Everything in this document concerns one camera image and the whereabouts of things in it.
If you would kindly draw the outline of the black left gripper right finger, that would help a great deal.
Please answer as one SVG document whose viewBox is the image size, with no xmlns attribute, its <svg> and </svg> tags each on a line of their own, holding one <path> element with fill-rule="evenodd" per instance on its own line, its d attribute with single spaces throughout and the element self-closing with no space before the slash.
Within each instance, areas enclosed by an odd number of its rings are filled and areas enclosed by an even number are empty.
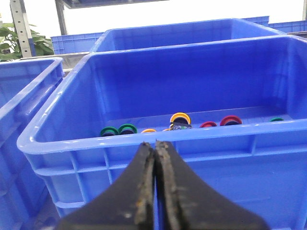
<svg viewBox="0 0 307 230">
<path fill-rule="evenodd" d="M 259 215 L 204 182 L 168 141 L 155 143 L 159 224 L 162 230 L 267 230 Z"/>
</svg>

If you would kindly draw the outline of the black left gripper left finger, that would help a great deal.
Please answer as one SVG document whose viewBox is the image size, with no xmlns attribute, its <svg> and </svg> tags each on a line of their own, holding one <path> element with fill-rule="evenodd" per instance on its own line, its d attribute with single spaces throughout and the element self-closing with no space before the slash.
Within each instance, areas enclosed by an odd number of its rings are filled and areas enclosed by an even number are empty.
<svg viewBox="0 0 307 230">
<path fill-rule="evenodd" d="M 60 220 L 58 230 L 154 229 L 154 150 L 143 142 L 114 183 Z"/>
</svg>

